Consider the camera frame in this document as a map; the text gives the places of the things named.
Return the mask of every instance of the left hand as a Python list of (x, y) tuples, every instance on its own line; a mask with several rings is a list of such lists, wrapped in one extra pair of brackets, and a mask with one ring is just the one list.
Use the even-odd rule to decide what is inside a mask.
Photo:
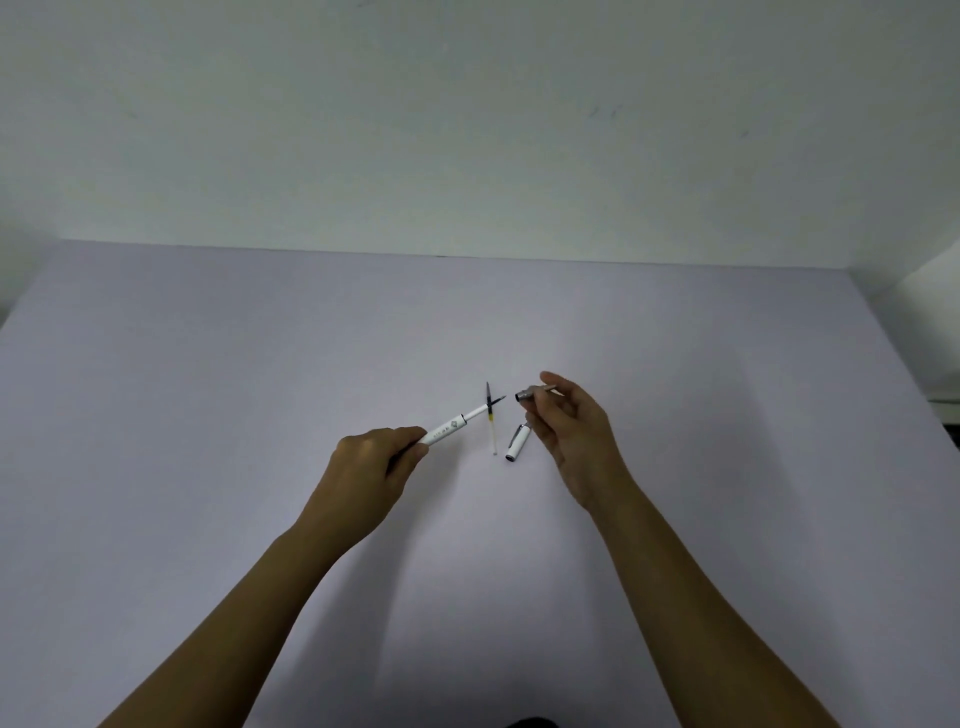
[(346, 553), (380, 525), (403, 494), (407, 478), (430, 448), (418, 444), (404, 449), (425, 434), (422, 427), (385, 427), (345, 437), (296, 528), (323, 538), (337, 556)]

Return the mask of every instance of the pen cap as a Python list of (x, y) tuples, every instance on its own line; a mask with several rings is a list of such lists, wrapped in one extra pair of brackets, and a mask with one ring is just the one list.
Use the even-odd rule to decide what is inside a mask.
[(507, 460), (510, 462), (516, 460), (528, 437), (530, 437), (530, 426), (524, 423), (516, 429), (514, 436), (510, 440), (510, 446), (507, 448)]

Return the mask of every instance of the finger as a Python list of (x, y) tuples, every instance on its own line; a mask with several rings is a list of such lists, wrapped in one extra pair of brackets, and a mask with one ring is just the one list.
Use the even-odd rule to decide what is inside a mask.
[(414, 471), (417, 463), (426, 457), (426, 453), (429, 451), (428, 446), (417, 443), (396, 459), (387, 473), (387, 487), (396, 493), (397, 497), (400, 497), (400, 494), (403, 493), (403, 486), (407, 484), (410, 473)]
[(535, 412), (527, 413), (527, 424), (534, 434), (540, 438), (546, 451), (553, 457), (554, 462), (560, 465), (560, 441), (557, 440), (557, 433), (547, 426), (547, 423), (541, 420)]
[(596, 404), (593, 397), (587, 394), (587, 390), (576, 382), (565, 379), (553, 372), (540, 372), (540, 379), (558, 392), (567, 397), (573, 404), (579, 407), (581, 404)]
[(426, 434), (426, 430), (422, 427), (398, 427), (387, 431), (390, 433), (387, 442), (391, 448), (391, 455), (413, 445)]
[(573, 402), (571, 402), (569, 398), (564, 397), (562, 395), (558, 395), (554, 392), (547, 392), (547, 397), (553, 400), (557, 404), (557, 406), (564, 411), (564, 414), (567, 417), (572, 417), (576, 419), (577, 408), (573, 406)]
[(559, 437), (564, 437), (577, 424), (542, 387), (534, 388), (534, 402), (537, 403), (537, 414)]

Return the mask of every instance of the forearm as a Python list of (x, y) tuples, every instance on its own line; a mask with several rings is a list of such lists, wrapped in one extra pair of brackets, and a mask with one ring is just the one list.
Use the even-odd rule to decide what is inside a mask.
[(338, 556), (296, 527), (284, 533), (102, 728), (243, 725), (300, 610)]
[(717, 591), (632, 481), (591, 509), (686, 728), (836, 725)]

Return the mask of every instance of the table surface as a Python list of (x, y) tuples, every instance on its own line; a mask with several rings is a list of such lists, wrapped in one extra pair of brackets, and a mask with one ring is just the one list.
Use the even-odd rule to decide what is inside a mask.
[[(541, 368), (846, 726), (958, 705), (958, 456), (847, 277), (70, 244), (0, 332), (0, 723), (92, 724), (299, 512), (337, 440)], [(252, 725), (675, 725), (522, 418), (432, 448)]]

